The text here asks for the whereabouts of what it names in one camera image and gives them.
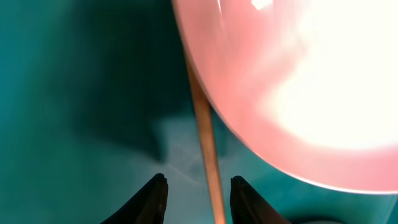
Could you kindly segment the wooden chopstick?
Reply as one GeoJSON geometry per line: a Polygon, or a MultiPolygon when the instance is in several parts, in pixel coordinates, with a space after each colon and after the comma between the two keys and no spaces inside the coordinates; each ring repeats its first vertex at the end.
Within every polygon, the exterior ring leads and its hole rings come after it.
{"type": "Polygon", "coordinates": [[[215,224],[227,224],[210,103],[201,89],[192,63],[187,57],[185,57],[185,62],[214,221],[215,224]]]}

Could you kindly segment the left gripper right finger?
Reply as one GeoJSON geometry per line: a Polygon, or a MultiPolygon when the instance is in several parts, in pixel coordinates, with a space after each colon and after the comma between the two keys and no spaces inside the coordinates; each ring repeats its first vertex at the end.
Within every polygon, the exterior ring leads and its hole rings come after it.
{"type": "Polygon", "coordinates": [[[243,177],[231,178],[233,224],[290,224],[243,177]]]}

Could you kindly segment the large white plate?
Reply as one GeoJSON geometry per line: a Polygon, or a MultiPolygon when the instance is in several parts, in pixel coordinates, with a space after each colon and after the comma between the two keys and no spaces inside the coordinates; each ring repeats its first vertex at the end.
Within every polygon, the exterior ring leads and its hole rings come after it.
{"type": "Polygon", "coordinates": [[[173,3],[197,79],[229,129],[297,179],[397,192],[397,1],[173,3]]]}

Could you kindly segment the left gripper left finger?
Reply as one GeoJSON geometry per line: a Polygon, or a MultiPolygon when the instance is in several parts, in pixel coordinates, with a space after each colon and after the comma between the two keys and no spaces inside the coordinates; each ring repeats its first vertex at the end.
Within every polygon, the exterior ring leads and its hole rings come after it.
{"type": "Polygon", "coordinates": [[[101,224],[163,224],[168,189],[165,176],[156,174],[101,224]]]}

